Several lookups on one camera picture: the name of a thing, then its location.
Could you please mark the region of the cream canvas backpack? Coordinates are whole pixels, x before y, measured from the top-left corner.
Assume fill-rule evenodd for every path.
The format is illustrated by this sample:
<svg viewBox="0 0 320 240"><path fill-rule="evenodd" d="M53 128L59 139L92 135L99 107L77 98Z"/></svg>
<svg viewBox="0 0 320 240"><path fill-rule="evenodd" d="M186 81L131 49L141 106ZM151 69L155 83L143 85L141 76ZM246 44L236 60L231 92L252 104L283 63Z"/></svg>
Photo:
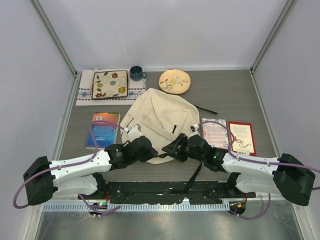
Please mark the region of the cream canvas backpack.
<svg viewBox="0 0 320 240"><path fill-rule="evenodd" d="M137 98L120 123L122 143L128 141L124 129L140 125L142 136L147 137L158 155L146 162L157 165L172 160L162 148L173 142L180 134L192 133L190 126L200 126L197 107L178 95L150 88Z"/></svg>

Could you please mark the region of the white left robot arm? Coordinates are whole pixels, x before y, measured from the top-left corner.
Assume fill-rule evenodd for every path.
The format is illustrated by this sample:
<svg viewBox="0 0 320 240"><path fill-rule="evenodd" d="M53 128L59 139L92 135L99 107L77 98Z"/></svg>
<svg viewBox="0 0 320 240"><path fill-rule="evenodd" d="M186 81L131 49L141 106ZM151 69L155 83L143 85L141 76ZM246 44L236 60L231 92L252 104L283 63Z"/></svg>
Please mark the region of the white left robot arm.
<svg viewBox="0 0 320 240"><path fill-rule="evenodd" d="M82 157L54 161L49 161L46 156L38 157L23 174L27 203L36 206L52 197L67 194L91 195L100 200L106 195L107 188L94 174L124 169L135 162L147 162L157 154L151 141L140 136Z"/></svg>

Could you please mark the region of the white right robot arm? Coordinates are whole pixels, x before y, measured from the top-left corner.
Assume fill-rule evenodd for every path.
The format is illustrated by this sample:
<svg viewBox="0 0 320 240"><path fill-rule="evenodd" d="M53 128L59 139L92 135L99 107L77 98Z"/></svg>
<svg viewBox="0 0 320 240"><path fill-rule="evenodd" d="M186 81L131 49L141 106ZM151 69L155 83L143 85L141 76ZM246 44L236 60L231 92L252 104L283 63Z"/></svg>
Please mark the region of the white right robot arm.
<svg viewBox="0 0 320 240"><path fill-rule="evenodd" d="M310 202L315 172L290 154L284 153L280 158L238 154L210 146L198 133L182 133L162 150L180 162L190 158L211 171L229 173L225 190L230 197L260 192L281 195L299 206L308 206Z"/></svg>

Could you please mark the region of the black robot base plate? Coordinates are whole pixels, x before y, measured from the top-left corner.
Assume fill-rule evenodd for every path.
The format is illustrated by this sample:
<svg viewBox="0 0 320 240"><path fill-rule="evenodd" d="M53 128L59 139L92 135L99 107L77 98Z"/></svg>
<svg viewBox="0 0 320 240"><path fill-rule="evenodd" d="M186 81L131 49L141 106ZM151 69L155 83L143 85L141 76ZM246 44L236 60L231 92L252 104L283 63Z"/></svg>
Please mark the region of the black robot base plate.
<svg viewBox="0 0 320 240"><path fill-rule="evenodd" d="M108 182L86 200L110 200L112 204L173 205L187 198L192 205L221 204L222 199L253 199L255 192L242 193L226 182L196 181L188 192L186 181Z"/></svg>

